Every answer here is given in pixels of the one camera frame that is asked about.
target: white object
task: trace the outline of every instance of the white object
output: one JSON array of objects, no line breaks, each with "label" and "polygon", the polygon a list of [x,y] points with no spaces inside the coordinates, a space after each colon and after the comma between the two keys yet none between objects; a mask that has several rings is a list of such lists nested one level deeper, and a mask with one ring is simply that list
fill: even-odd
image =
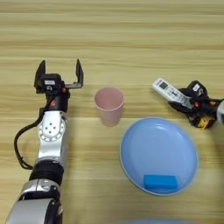
[{"label": "white object", "polygon": [[222,101],[217,109],[217,119],[219,123],[224,124],[224,101]]},{"label": "white object", "polygon": [[180,91],[178,91],[173,85],[164,79],[158,78],[152,87],[161,94],[168,102],[178,102],[182,106],[191,109],[193,106],[190,103],[190,97],[185,96]]}]

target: blue sponge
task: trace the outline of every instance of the blue sponge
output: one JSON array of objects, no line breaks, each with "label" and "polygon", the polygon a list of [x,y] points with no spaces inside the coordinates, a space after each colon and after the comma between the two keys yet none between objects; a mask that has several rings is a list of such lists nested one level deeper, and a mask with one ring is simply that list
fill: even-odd
[{"label": "blue sponge", "polygon": [[175,176],[169,175],[144,175],[143,185],[145,189],[177,190],[178,182]]}]

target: wooden table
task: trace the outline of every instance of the wooden table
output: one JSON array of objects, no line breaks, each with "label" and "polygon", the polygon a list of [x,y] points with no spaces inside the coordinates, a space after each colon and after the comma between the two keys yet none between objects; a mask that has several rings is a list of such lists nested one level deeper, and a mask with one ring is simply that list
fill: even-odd
[{"label": "wooden table", "polygon": [[[219,0],[1,1],[0,222],[4,223],[30,175],[19,167],[12,143],[45,103],[32,85],[39,62],[46,60],[49,73],[72,82],[79,58],[85,87],[73,91],[69,101],[64,223],[159,217],[223,223],[223,127],[191,127],[151,89],[157,77],[178,88],[199,80],[212,97],[223,97],[223,11],[224,2]],[[125,94],[123,117],[114,128],[101,124],[93,104],[94,93],[107,85]],[[197,145],[197,177],[179,195],[142,192],[120,166],[124,131],[146,116],[180,125]],[[33,163],[39,148],[35,129],[24,134],[19,148]]]}]

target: plastic cup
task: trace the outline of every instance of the plastic cup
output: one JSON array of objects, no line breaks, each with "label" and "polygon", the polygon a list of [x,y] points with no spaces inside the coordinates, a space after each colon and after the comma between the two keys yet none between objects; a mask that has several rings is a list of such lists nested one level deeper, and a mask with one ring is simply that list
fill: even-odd
[{"label": "plastic cup", "polygon": [[95,107],[104,125],[112,127],[119,123],[123,113],[123,93],[115,87],[104,87],[94,96]]}]

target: light blue plate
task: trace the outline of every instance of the light blue plate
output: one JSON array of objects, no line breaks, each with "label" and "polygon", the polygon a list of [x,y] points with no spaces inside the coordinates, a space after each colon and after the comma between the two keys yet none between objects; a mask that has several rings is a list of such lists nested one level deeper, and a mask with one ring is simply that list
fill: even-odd
[{"label": "light blue plate", "polygon": [[[145,118],[132,124],[120,147],[122,168],[129,179],[147,193],[160,196],[183,191],[198,168],[197,149],[177,125],[162,118]],[[144,175],[173,175],[178,189],[144,189]]]}]

